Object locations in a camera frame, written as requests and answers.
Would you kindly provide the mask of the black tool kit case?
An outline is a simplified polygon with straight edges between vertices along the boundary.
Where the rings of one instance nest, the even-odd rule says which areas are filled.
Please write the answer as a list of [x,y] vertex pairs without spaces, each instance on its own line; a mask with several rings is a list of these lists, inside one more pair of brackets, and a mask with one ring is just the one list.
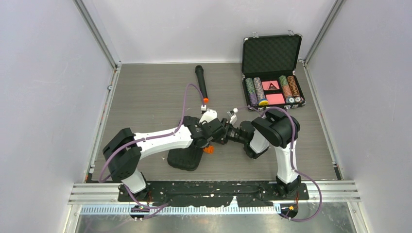
[[209,145],[205,148],[190,146],[185,149],[172,149],[168,152],[167,162],[173,168],[194,171],[199,166],[204,152],[212,154],[214,147]]

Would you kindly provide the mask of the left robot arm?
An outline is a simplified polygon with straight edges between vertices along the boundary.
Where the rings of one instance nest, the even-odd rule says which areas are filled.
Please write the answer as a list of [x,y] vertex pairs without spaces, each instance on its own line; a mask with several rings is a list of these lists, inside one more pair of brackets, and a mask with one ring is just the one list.
[[190,116],[185,116],[177,128],[164,131],[132,133],[130,128],[125,128],[104,147],[106,162],[102,170],[108,169],[113,181],[122,182],[132,197],[143,201],[149,195],[149,188],[137,169],[140,160],[168,151],[170,166],[193,171],[200,163],[204,148],[225,133],[224,125],[217,118],[199,120]]

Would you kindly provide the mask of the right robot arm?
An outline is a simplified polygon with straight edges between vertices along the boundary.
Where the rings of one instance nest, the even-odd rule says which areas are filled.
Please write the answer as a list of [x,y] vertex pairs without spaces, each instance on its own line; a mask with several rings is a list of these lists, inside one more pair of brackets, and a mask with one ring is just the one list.
[[228,114],[230,119],[222,120],[225,133],[215,142],[222,145],[228,141],[243,144],[246,155],[252,159],[257,159],[272,145],[277,161],[276,192],[283,199],[294,196],[301,184],[295,155],[299,122],[286,111],[271,109],[263,117],[242,121],[235,127],[236,110]]

